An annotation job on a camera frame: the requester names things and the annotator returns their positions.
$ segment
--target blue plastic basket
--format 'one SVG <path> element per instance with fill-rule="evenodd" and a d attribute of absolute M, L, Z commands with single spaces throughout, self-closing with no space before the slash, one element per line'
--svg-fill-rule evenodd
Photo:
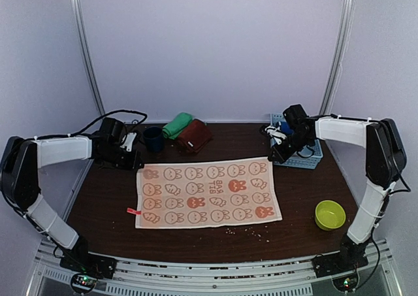
<path fill-rule="evenodd" d="M 271 114 L 270 115 L 270 124 L 274 127 L 278 126 L 278 122 L 286 122 L 285 118 L 281 114 Z M 319 140 L 315 140 L 315 146 L 311 147 L 315 150 L 315 153 L 312 157 L 308 159 L 304 159 L 303 157 L 298 157 L 296 154 L 291 156 L 285 163 L 280 164 L 278 162 L 273 162 L 274 165 L 280 165 L 281 167 L 298 167 L 300 169 L 311 169 L 313 170 L 316 168 L 318 163 L 321 161 L 323 154 L 321 145 L 319 144 Z M 299 152 L 302 156 L 309 156 L 312 152 L 304 147 L 301 152 Z"/>

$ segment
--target white wall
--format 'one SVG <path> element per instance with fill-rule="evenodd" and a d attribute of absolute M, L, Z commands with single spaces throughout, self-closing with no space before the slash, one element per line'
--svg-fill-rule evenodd
<path fill-rule="evenodd" d="M 399 128 L 408 155 L 403 176 L 413 192 L 392 197 L 378 236 L 389 241 L 406 295 L 416 295 L 418 290 L 417 12 L 418 0 L 356 0 L 332 108 L 343 116 L 390 117 Z M 361 201 L 366 181 L 364 151 L 343 144 L 333 144 L 332 149 L 354 196 Z"/>
<path fill-rule="evenodd" d="M 68 133 L 96 117 L 70 0 L 0 0 L 0 38 L 0 153 L 12 135 Z M 51 166 L 40 176 L 60 214 L 83 166 Z M 1 295 L 23 295 L 39 242 L 1 198 Z"/>
<path fill-rule="evenodd" d="M 317 114 L 343 0 L 81 0 L 107 110 L 265 121 Z"/>

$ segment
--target orange bunny print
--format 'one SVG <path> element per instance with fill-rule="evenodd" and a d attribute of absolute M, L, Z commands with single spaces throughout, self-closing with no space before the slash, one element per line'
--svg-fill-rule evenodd
<path fill-rule="evenodd" d="M 267 172 L 267 164 L 264 162 L 253 162 L 248 166 L 248 172 L 252 175 Z"/>
<path fill-rule="evenodd" d="M 251 209 L 235 209 L 233 211 L 233 217 L 237 221 L 242 221 L 245 219 L 250 219 L 253 215 L 251 214 Z"/>
<path fill-rule="evenodd" d="M 142 175 L 144 175 L 144 178 L 146 180 L 152 180 L 153 178 L 159 178 L 158 171 L 154 171 L 154 170 L 144 170 L 142 172 Z"/>
<path fill-rule="evenodd" d="M 182 177 L 182 170 L 167 167 L 164 170 L 164 177 L 166 180 L 177 180 Z"/>
<path fill-rule="evenodd" d="M 146 183 L 142 187 L 142 193 L 147 196 L 161 195 L 161 185 Z"/>
<path fill-rule="evenodd" d="M 213 210 L 210 214 L 210 218 L 219 223 L 222 220 L 229 220 L 229 211 L 228 210 Z"/>
<path fill-rule="evenodd" d="M 252 186 L 260 189 L 265 189 L 267 187 L 267 182 L 265 182 L 261 178 L 253 178 L 250 182 Z"/>
<path fill-rule="evenodd" d="M 151 210 L 151 209 L 154 209 L 154 208 L 161 208 L 161 200 L 147 198 L 142 203 L 142 207 L 146 210 Z"/>
<path fill-rule="evenodd" d="M 180 223 L 184 221 L 183 216 L 182 213 L 169 212 L 165 215 L 165 221 L 168 224 Z"/>
<path fill-rule="evenodd" d="M 160 220 L 160 217 L 157 214 L 150 213 L 150 212 L 145 212 L 142 214 L 142 216 L 144 217 L 146 221 L 149 221 L 154 224 Z"/>
<path fill-rule="evenodd" d="M 204 198 L 190 197 L 187 200 L 187 206 L 189 208 L 192 208 L 192 209 L 196 209 L 196 208 L 198 208 L 200 206 L 204 206 L 204 205 L 205 205 Z"/>
<path fill-rule="evenodd" d="M 240 206 L 243 203 L 249 203 L 247 195 L 232 195 L 231 196 L 231 203 L 234 206 Z"/>
<path fill-rule="evenodd" d="M 226 200 L 223 200 L 219 197 L 212 197 L 209 198 L 210 203 L 212 203 L 214 206 L 220 206 L 221 208 L 227 204 Z"/>
<path fill-rule="evenodd" d="M 246 181 L 245 180 L 231 180 L 228 184 L 229 190 L 231 190 L 233 193 L 236 193 L 240 190 L 247 189 Z"/>
<path fill-rule="evenodd" d="M 188 179 L 188 180 L 194 180 L 196 178 L 202 178 L 203 174 L 202 174 L 203 170 L 197 167 L 188 167 L 186 170 L 184 170 L 184 176 Z"/>
<path fill-rule="evenodd" d="M 183 208 L 183 199 L 168 198 L 165 201 L 165 206 L 167 209 Z"/>
<path fill-rule="evenodd" d="M 195 195 L 197 193 L 202 193 L 204 192 L 203 190 L 203 184 L 201 183 L 188 183 L 185 187 L 185 192 L 188 193 L 189 195 Z"/>
<path fill-rule="evenodd" d="M 181 192 L 181 189 L 174 184 L 165 184 L 164 188 L 167 193 L 171 193 L 174 196 Z"/>
<path fill-rule="evenodd" d="M 216 167 L 212 165 L 206 170 L 206 173 L 209 178 L 214 179 L 217 177 L 225 176 L 225 173 L 223 172 L 225 170 L 224 167 Z"/>
<path fill-rule="evenodd" d="M 255 203 L 267 203 L 270 201 L 270 195 L 268 193 L 254 193 L 253 201 Z"/>
<path fill-rule="evenodd" d="M 230 177 L 234 178 L 240 175 L 245 175 L 245 165 L 232 164 L 228 166 L 227 173 Z"/>
<path fill-rule="evenodd" d="M 255 215 L 260 219 L 267 218 L 268 216 L 273 216 L 274 211 L 272 206 L 258 206 L 255 209 Z"/>
<path fill-rule="evenodd" d="M 207 220 L 206 212 L 191 211 L 187 215 L 187 219 L 192 224 L 196 224 L 196 223 L 199 223 L 199 222 L 205 222 Z"/>

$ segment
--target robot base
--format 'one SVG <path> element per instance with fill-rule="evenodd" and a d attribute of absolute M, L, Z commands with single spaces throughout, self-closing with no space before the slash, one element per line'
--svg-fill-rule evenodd
<path fill-rule="evenodd" d="M 102 255 L 89 254 L 88 260 L 89 260 L 89 264 L 92 265 L 92 267 L 94 267 L 93 270 L 83 271 L 83 269 L 78 263 L 66 257 L 61 259 L 61 261 L 59 262 L 59 266 L 63 267 L 64 269 L 69 269 L 69 270 L 76 271 L 76 272 L 82 272 L 92 277 L 96 277 L 97 272 L 99 272 L 101 273 L 101 275 L 103 275 L 103 278 L 108 278 L 108 279 L 113 278 L 113 274 L 115 273 L 115 268 L 116 268 L 116 260 L 114 258 L 104 257 Z"/>
<path fill-rule="evenodd" d="M 357 258 L 356 264 L 342 264 L 341 255 L 339 252 L 330 255 L 321 255 L 312 259 L 313 269 L 316 277 L 322 278 L 328 275 L 336 275 L 347 271 L 352 271 L 356 268 L 365 267 L 368 265 L 367 258 L 362 256 Z"/>

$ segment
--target yellow bowl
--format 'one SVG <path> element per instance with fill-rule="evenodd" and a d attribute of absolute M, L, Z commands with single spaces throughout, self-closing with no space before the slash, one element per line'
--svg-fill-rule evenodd
<path fill-rule="evenodd" d="M 315 222 L 320 229 L 332 231 L 340 228 L 346 222 L 346 212 L 335 201 L 324 200 L 316 206 Z"/>

